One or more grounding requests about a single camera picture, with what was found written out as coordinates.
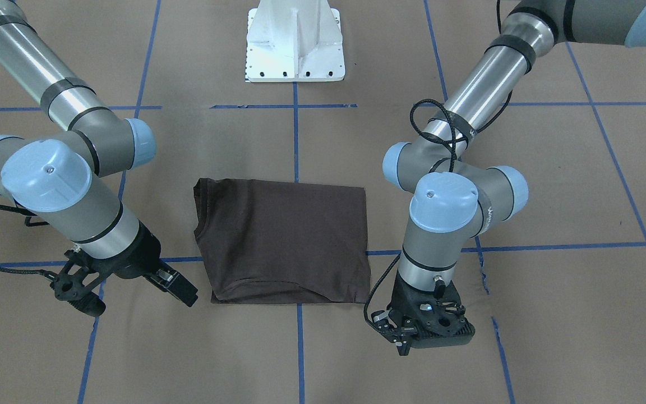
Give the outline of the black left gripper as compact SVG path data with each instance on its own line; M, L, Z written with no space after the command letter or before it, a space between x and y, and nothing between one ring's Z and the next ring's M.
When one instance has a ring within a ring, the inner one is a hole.
M454 347L469 343L476 332L465 317L454 282L441 296L419 291L395 276L391 301L372 314L372 327L397 347L399 356L410 348Z

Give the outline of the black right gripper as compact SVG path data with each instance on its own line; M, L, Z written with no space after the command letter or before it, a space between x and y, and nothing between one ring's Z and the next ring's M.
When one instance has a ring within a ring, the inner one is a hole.
M175 269L167 268L160 252L158 238L139 223L133 243L111 258L97 259L83 250L68 250L65 253L68 261L54 276L50 287L59 301L69 302L74 309L92 317L99 317L106 309L105 302L93 290L111 274L121 279L143 277L192 307L198 299L197 287Z

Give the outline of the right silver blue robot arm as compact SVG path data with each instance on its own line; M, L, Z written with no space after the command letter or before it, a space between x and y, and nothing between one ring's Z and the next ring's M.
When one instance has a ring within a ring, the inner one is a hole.
M59 273L40 271L54 296L100 316L105 303L95 288L115 274L144 278L195 304L197 287L162 261L159 240L102 181L154 158L151 128L138 118L118 118L13 1L0 1L0 64L62 129L33 140L0 135L0 195L74 243Z

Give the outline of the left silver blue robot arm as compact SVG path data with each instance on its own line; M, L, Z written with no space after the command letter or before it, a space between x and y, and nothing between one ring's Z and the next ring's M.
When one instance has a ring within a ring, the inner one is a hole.
M444 103L429 100L437 112L425 128L415 122L418 105L411 107L418 140L385 154L385 178L412 198L391 300L366 314L366 323L399 355L474 337L452 281L463 245L520 212L529 187L515 168L476 168L461 157L536 61L560 43L646 48L646 1L519 2L461 88Z

